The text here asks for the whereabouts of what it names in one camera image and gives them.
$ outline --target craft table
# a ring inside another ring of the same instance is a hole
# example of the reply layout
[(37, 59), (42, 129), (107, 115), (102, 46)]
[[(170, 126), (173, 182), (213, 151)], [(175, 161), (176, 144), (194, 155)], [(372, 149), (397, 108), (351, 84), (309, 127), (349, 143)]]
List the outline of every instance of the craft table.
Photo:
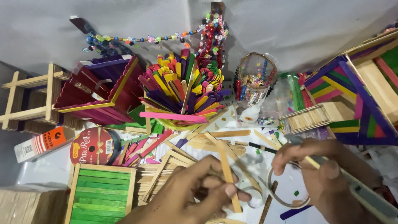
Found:
[[(212, 123), (205, 129), (205, 131), (209, 132), (222, 132), (222, 131), (233, 131), (233, 130), (242, 130), (242, 129), (236, 129), (235, 128), (235, 120), (232, 118), (230, 115), (230, 112), (233, 111), (232, 106), (230, 106), (229, 111), (227, 111), (223, 116), (221, 116), (218, 120), (216, 120), (215, 123)], [(214, 124), (217, 124), (218, 127), (220, 128), (218, 131), (215, 130)], [(94, 126), (93, 124), (87, 124), (87, 128)], [(261, 139), (259, 139), (255, 134), (254, 134), (254, 128), (249, 128), (251, 130), (251, 134), (249, 136), (240, 136), (240, 137), (227, 137), (227, 138), (219, 138), (219, 139), (224, 139), (224, 140), (234, 140), (234, 141), (242, 141), (242, 142), (253, 142), (257, 143), (260, 145), (268, 146), (265, 142), (263, 142)], [(265, 136), (267, 136), (267, 132), (270, 130), (264, 129), (261, 130), (261, 128), (255, 128), (259, 132), (263, 133)], [(181, 134), (174, 139), (170, 140), (170, 142), (176, 144), (180, 138), (184, 136), (186, 132), (181, 132)], [(127, 139), (127, 137), (131, 138), (130, 134), (120, 134), (121, 138)], [(159, 145), (155, 151), (155, 160), (159, 161), (160, 157), (162, 157), (165, 153), (166, 150), (169, 149), (170, 147), (166, 146), (165, 144)], [(62, 147), (61, 149), (49, 153), (48, 155), (39, 158), (37, 161), (34, 162), (27, 162), (24, 163), (23, 168), (19, 174), (18, 177), (18, 184), (26, 184), (26, 183), (40, 183), (43, 185), (49, 185), (51, 187), (60, 187), (60, 188), (65, 188), (68, 183), (69, 179), (69, 174), (70, 174), (70, 159), (69, 159), (69, 149), (70, 149), (70, 144)], [(208, 154), (212, 154), (215, 157), (218, 157), (218, 153), (215, 152), (209, 152), (209, 151), (204, 151), (200, 149), (194, 149), (191, 146), (188, 146), (185, 144), (184, 146), (181, 147), (182, 150), (187, 152), (189, 155), (195, 157), (196, 159), (201, 159), (204, 156)], [(246, 153), (251, 156), (256, 155), (256, 149), (250, 146), (246, 147)], [(274, 157), (274, 154), (270, 152), (265, 152), (261, 151), (261, 155), (263, 156), (264, 160), (261, 164), (259, 164), (259, 167), (261, 168), (259, 170), (259, 176), (262, 180), (266, 181), (268, 171), (271, 167), (271, 162)], [(230, 160), (230, 165), (232, 165), (232, 168), (235, 170), (237, 175), (240, 177), (240, 183), (238, 186), (240, 186), (242, 183), (249, 183), (249, 180), (246, 179), (239, 171), (238, 169), (233, 166), (233, 161), (229, 158)], [(265, 196), (265, 199), (268, 195), (268, 190), (265, 188), (265, 185), (262, 183), (261, 180), (259, 180), (256, 175), (252, 174), (254, 178), (257, 180), (257, 182), (260, 184), (261, 188), (263, 189), (263, 197)], [(283, 191), (284, 186), (278, 185), (278, 188), (280, 191)], [(227, 211), (228, 217), (231, 219), (236, 219), (236, 220), (241, 220), (246, 222), (247, 224), (257, 224), (261, 213), (263, 211), (263, 207), (261, 206), (259, 208), (250, 208), (247, 203), (241, 202), (241, 206), (243, 207), (243, 213), (241, 214), (234, 214), (230, 212), (229, 210)], [(310, 207), (286, 220), (282, 220), (280, 218), (280, 214), (288, 211), (289, 208), (279, 204), (276, 200), (272, 200), (271, 206), (269, 208), (268, 214), (265, 218), (264, 223), (272, 223), (272, 224), (278, 224), (278, 223), (287, 223), (287, 224), (299, 224), (299, 223), (327, 223), (323, 216), (319, 213), (319, 211), (315, 207)]]

